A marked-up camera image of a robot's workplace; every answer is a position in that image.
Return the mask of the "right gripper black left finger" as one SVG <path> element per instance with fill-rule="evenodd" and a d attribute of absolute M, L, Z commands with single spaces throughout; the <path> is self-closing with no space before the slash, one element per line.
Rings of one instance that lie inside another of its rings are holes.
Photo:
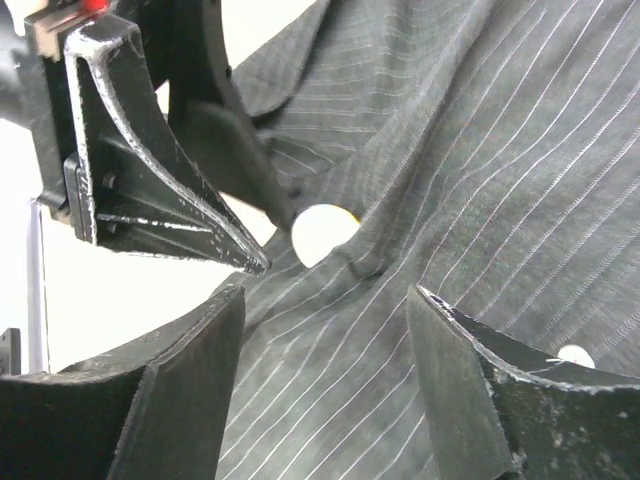
<path fill-rule="evenodd" d="M 228 286 L 57 373 L 1 380 L 5 479 L 212 479 L 244 332 Z"/>

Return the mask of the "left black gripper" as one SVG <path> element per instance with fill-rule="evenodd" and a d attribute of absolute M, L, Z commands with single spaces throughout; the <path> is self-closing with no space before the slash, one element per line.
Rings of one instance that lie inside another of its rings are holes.
<path fill-rule="evenodd" d="M 34 139 L 39 201 L 70 214 L 76 237 L 93 246 L 265 272 L 261 246 L 159 108 L 143 51 L 144 2 L 19 5 L 14 122 Z"/>

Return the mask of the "black pinstriped button shirt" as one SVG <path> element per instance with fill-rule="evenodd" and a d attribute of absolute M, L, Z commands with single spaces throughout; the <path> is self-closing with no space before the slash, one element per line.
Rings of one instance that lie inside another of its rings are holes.
<path fill-rule="evenodd" d="M 296 205 L 243 277 L 217 477 L 434 479 L 405 316 L 418 284 L 548 353 L 639 372 L 639 5 L 318 1 L 235 71 Z"/>

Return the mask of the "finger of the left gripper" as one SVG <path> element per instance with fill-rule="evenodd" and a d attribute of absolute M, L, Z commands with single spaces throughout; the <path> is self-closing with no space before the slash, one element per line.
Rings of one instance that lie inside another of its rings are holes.
<path fill-rule="evenodd" d="M 136 23 L 153 86 L 168 82 L 168 120 L 212 186 L 290 231 L 296 209 L 279 184 L 232 82 L 218 1 L 141 1 Z"/>

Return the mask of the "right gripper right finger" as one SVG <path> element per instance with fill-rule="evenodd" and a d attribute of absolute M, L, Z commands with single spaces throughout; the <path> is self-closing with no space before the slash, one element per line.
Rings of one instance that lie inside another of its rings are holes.
<path fill-rule="evenodd" d="M 419 285 L 407 301 L 440 478 L 638 478 L 637 378 L 552 357 Z"/>

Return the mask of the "round white yellow brooch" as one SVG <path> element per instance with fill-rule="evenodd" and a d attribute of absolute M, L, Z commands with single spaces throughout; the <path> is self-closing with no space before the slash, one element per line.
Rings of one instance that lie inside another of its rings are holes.
<path fill-rule="evenodd" d="M 291 243 L 299 261 L 311 268 L 358 231 L 359 220 L 332 204 L 316 204 L 302 211 L 291 229 Z"/>

